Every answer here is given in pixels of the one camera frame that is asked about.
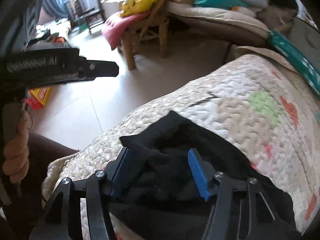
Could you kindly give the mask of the dark red sleeve forearm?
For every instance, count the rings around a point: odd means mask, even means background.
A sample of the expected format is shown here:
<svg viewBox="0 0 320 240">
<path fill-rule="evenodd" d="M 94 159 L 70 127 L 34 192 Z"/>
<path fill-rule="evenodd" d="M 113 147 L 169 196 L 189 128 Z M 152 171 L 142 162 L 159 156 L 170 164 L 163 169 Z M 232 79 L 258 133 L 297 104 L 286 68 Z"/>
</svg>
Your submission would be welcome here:
<svg viewBox="0 0 320 240">
<path fill-rule="evenodd" d="M 9 225 L 1 218 L 1 239 L 28 239 L 35 222 L 42 213 L 41 185 L 47 177 L 50 163 L 56 159 L 75 154 L 68 148 L 39 134 L 29 132 L 29 170 L 20 182 L 22 206 L 27 211 L 26 222 Z"/>
</svg>

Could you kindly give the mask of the person's left hand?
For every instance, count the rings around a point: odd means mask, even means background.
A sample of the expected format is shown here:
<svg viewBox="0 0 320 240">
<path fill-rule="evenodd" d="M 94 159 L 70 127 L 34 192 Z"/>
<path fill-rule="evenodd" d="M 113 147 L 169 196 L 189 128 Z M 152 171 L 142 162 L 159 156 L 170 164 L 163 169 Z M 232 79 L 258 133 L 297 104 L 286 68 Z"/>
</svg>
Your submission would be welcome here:
<svg viewBox="0 0 320 240">
<path fill-rule="evenodd" d="M 19 184 L 29 170 L 29 126 L 29 114 L 23 110 L 16 136 L 4 146 L 5 161 L 2 170 L 13 184 Z"/>
</svg>

